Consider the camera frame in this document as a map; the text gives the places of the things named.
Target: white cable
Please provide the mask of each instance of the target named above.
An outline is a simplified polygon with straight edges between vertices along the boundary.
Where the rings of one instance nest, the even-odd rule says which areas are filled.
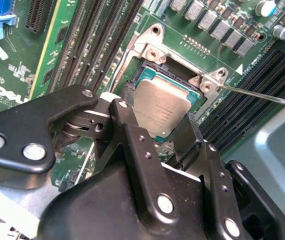
[[[94,145],[95,145],[94,143],[91,144],[91,146],[89,148],[89,151],[87,153],[87,156],[86,156],[86,158],[85,158],[85,160],[83,162],[83,165],[81,166],[80,172],[78,173],[77,179],[74,182],[74,185],[78,184],[79,180],[81,179],[82,173],[83,173],[83,171],[85,169],[85,166],[86,166],[86,164],[88,162],[88,159],[89,159],[89,157],[91,156],[91,154],[92,154],[92,152],[94,150]]]

